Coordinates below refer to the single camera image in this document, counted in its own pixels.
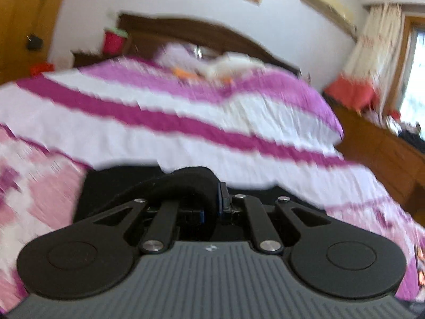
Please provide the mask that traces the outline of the black knit cardigan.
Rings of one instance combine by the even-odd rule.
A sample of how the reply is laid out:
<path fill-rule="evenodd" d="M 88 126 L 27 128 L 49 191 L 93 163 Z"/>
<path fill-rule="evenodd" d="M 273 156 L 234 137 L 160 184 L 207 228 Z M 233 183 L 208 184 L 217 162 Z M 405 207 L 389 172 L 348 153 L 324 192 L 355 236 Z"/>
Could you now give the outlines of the black knit cardigan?
<path fill-rule="evenodd" d="M 176 238 L 179 241 L 248 241 L 251 226 L 246 213 L 227 213 L 220 207 L 219 179 L 205 167 L 188 167 L 163 172 L 159 166 L 114 166 L 87 172 L 76 201 L 72 223 L 101 214 L 134 199 L 144 199 L 148 204 L 178 202 L 180 212 L 176 219 Z M 319 212 L 311 214 L 304 209 L 296 210 L 298 217 L 309 227 L 328 225 L 324 209 L 318 209 L 288 192 L 277 184 L 256 187 L 228 186 L 229 194 L 245 194 L 258 198 L 262 204 L 273 205 L 278 197 L 289 197 L 291 202 Z M 152 219 L 149 214 L 139 216 L 126 232 L 128 244 L 135 246 L 141 241 L 142 228 Z M 293 246 L 300 233 L 281 211 L 269 213 L 270 220 L 282 237 L 284 246 Z"/>

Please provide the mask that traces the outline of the wooden side cabinet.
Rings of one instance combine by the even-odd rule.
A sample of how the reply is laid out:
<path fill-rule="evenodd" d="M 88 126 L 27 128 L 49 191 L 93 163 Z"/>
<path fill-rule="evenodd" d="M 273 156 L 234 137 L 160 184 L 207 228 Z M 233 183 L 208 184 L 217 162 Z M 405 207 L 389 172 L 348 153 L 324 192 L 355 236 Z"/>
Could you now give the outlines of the wooden side cabinet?
<path fill-rule="evenodd" d="M 326 97 L 344 130 L 336 146 L 342 155 L 369 168 L 391 197 L 424 224 L 424 154 L 388 130 Z"/>

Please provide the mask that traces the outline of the pink purple floral bedspread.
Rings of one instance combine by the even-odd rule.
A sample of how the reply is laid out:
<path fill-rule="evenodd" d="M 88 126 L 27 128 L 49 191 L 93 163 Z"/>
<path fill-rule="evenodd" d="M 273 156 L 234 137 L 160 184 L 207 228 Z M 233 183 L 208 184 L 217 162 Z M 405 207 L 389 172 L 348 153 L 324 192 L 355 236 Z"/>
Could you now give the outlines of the pink purple floral bedspread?
<path fill-rule="evenodd" d="M 281 104 L 224 95 L 225 82 L 123 57 L 1 86 L 2 312 L 26 295 L 16 272 L 24 245 L 71 223 L 87 170 L 124 164 L 204 166 L 235 187 L 277 184 L 397 243 L 407 260 L 397 296 L 424 301 L 424 229 L 373 172 L 338 144 L 302 138 Z"/>

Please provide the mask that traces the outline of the folded purple white quilt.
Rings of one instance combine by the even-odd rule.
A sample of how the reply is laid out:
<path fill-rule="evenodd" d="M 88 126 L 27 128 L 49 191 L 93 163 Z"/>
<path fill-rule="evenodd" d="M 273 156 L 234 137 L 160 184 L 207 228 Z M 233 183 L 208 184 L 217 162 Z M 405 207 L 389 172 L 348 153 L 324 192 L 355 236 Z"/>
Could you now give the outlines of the folded purple white quilt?
<path fill-rule="evenodd" d="M 281 114 L 292 120 L 301 137 L 337 145 L 344 130 L 325 99 L 293 73 L 276 66 L 253 68 L 223 84 L 223 94 L 258 94 L 281 104 Z"/>

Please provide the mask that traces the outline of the white and coral curtain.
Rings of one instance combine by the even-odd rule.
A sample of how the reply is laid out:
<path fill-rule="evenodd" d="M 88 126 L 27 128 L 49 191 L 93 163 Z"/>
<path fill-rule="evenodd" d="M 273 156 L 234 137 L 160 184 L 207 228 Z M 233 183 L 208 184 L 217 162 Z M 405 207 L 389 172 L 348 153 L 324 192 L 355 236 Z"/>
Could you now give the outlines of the white and coral curtain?
<path fill-rule="evenodd" d="M 402 36 L 404 15 L 398 4 L 374 5 L 354 50 L 326 96 L 356 111 L 382 112 Z"/>

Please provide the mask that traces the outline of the red cloth on floor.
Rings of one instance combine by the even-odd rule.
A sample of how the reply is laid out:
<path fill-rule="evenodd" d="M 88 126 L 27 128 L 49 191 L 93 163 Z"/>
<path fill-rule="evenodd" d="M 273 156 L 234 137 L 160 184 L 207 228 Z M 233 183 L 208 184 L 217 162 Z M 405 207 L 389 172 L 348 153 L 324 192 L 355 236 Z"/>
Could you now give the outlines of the red cloth on floor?
<path fill-rule="evenodd" d="M 42 62 L 30 66 L 29 73 L 31 77 L 39 76 L 42 73 L 55 71 L 55 65 L 49 62 Z"/>

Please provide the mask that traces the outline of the dark wooden nightstand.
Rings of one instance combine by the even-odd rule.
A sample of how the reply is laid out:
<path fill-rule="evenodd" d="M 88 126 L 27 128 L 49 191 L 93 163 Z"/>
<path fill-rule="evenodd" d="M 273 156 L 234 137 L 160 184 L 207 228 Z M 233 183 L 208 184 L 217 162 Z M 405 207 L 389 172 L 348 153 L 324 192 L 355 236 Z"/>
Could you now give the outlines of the dark wooden nightstand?
<path fill-rule="evenodd" d="M 72 55 L 74 56 L 74 68 L 91 66 L 110 59 L 110 56 L 106 56 L 105 54 L 87 53 L 84 51 L 73 51 Z"/>

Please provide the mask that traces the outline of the orange plush toy part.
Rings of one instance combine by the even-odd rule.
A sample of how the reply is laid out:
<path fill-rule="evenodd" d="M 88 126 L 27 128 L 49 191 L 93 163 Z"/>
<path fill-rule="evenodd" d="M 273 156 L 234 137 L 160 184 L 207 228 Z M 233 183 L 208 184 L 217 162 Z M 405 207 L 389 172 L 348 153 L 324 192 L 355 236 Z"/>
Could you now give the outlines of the orange plush toy part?
<path fill-rule="evenodd" d="M 184 69 L 181 69 L 181 68 L 173 68 L 171 71 L 174 74 L 174 76 L 181 78 L 181 79 L 196 79 L 196 78 L 199 78 L 197 73 L 185 71 Z"/>

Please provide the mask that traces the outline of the red plastic bucket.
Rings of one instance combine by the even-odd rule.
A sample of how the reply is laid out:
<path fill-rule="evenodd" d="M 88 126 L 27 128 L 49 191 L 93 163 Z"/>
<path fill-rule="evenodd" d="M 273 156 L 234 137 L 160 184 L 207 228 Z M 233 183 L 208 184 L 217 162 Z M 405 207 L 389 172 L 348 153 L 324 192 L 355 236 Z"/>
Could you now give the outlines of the red plastic bucket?
<path fill-rule="evenodd" d="M 122 52 L 128 39 L 128 32 L 119 28 L 105 28 L 102 52 L 105 55 L 115 56 Z"/>

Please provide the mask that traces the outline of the lilac ruffled pillow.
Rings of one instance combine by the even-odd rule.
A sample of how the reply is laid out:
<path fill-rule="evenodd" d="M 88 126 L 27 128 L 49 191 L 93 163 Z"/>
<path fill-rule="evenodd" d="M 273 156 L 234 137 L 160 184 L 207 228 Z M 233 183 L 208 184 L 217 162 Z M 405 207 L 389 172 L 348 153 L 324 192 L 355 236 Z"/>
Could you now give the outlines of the lilac ruffled pillow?
<path fill-rule="evenodd" d="M 154 62 L 162 67 L 194 71 L 205 64 L 197 57 L 196 49 L 191 43 L 166 43 L 156 51 Z"/>

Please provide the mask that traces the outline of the small black bag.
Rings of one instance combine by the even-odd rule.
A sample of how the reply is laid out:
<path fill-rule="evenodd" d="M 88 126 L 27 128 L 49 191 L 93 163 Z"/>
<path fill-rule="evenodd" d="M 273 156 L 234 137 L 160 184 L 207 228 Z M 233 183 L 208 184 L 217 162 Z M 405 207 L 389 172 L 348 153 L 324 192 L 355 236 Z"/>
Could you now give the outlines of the small black bag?
<path fill-rule="evenodd" d="M 43 48 L 44 41 L 36 35 L 27 36 L 26 49 L 28 51 L 40 51 Z"/>

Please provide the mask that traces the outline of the white plush toy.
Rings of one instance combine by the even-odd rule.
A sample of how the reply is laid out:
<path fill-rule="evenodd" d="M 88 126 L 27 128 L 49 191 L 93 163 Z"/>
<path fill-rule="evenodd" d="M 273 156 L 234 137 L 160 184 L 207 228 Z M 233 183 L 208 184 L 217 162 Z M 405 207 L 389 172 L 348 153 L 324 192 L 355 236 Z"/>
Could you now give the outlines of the white plush toy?
<path fill-rule="evenodd" d="M 197 69 L 197 73 L 207 80 L 219 80 L 264 67 L 265 63 L 257 58 L 242 53 L 227 52 L 207 61 Z"/>

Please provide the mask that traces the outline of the dark wooden headboard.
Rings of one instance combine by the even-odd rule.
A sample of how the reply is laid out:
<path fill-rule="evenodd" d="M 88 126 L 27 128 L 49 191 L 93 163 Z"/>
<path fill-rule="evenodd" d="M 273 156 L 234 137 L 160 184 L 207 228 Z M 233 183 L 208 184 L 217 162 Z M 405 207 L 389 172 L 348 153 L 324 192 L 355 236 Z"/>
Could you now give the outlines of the dark wooden headboard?
<path fill-rule="evenodd" d="M 219 53 L 244 53 L 266 64 L 283 68 L 296 76 L 300 75 L 298 67 L 275 58 L 251 38 L 221 24 L 199 19 L 150 17 L 123 12 L 118 16 L 117 26 L 127 31 L 130 36 L 123 51 L 126 55 L 151 60 L 162 45 L 191 43 Z"/>

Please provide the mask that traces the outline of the wooden wardrobe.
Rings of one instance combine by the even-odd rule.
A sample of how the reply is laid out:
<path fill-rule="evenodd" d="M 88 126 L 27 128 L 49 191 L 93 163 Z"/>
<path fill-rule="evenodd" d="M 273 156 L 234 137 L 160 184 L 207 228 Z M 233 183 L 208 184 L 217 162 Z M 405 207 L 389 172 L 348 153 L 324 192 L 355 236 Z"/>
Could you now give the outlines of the wooden wardrobe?
<path fill-rule="evenodd" d="M 30 66 L 46 62 L 63 0 L 1 0 L 1 83 L 30 75 Z M 40 51 L 26 49 L 27 36 L 43 39 Z"/>

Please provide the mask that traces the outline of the white air conditioner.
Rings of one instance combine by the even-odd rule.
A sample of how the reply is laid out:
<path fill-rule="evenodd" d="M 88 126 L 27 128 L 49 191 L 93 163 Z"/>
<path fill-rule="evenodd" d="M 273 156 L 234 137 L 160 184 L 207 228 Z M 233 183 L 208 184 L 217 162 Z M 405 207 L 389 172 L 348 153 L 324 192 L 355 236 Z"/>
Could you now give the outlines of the white air conditioner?
<path fill-rule="evenodd" d="M 357 26 L 353 14 L 339 0 L 301 0 L 356 40 Z"/>

